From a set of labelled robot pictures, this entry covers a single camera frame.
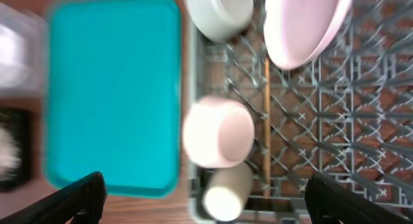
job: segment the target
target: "wooden stick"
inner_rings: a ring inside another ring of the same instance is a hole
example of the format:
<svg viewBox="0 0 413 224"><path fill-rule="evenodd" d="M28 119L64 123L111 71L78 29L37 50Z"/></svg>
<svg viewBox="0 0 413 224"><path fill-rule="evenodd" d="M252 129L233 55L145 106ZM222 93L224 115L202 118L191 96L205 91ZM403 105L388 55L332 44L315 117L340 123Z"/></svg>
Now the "wooden stick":
<svg viewBox="0 0 413 224"><path fill-rule="evenodd" d="M264 138L265 145L267 146L268 153L264 158L264 174L265 179L268 183L268 187L264 190L264 198L268 199L270 197L270 178L271 178L271 89L270 89L270 62L265 59L265 79L267 81L265 85L265 98L264 98L264 109L268 114L268 117L264 120Z"/></svg>

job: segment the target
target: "wire rack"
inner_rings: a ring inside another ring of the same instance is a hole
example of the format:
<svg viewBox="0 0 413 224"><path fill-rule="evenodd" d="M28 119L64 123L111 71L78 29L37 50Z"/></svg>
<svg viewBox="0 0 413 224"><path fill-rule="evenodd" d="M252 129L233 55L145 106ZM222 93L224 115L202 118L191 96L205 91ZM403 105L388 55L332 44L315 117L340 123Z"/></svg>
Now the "wire rack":
<svg viewBox="0 0 413 224"><path fill-rule="evenodd" d="M264 112L264 0L248 30L225 44L189 24L190 102L212 94L242 102L256 124L247 163L254 188L238 221L296 220L316 171L384 207L413 215L413 0L354 0L339 33L312 62L293 71L270 66L271 113ZM271 120L271 180L263 120ZM190 210L211 220L201 198L213 170L190 163ZM263 190L270 187L270 200Z"/></svg>

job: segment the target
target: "white cup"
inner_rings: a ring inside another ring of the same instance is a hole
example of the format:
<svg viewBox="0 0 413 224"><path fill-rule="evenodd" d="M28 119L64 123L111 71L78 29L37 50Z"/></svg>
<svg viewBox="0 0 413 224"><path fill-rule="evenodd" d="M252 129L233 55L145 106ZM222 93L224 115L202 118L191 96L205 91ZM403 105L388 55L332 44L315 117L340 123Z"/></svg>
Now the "white cup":
<svg viewBox="0 0 413 224"><path fill-rule="evenodd" d="M253 0L185 0L185 4L198 29L218 43L247 27L254 10Z"/></svg>
<svg viewBox="0 0 413 224"><path fill-rule="evenodd" d="M252 171L246 163L218 169L203 196L205 210L219 221L236 219L248 201L252 183Z"/></svg>

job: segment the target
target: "pink cup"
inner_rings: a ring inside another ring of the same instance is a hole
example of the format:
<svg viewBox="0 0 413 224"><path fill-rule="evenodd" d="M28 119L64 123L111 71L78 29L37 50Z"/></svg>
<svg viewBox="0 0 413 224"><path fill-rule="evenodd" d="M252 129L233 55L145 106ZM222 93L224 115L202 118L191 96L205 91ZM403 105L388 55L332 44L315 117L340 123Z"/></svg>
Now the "pink cup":
<svg viewBox="0 0 413 224"><path fill-rule="evenodd" d="M253 141L254 122L247 108L237 101L203 97L186 115L184 148L200 167L236 166L248 156Z"/></svg>

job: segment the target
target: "teal tray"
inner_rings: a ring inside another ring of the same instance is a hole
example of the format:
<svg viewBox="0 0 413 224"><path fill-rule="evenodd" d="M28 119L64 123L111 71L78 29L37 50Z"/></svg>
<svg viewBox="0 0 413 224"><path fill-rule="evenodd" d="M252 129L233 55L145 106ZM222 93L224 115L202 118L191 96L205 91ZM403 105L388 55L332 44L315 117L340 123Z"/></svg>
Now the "teal tray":
<svg viewBox="0 0 413 224"><path fill-rule="evenodd" d="M79 0L50 16L49 181L103 173L108 192L162 198L179 176L181 13L173 0Z"/></svg>

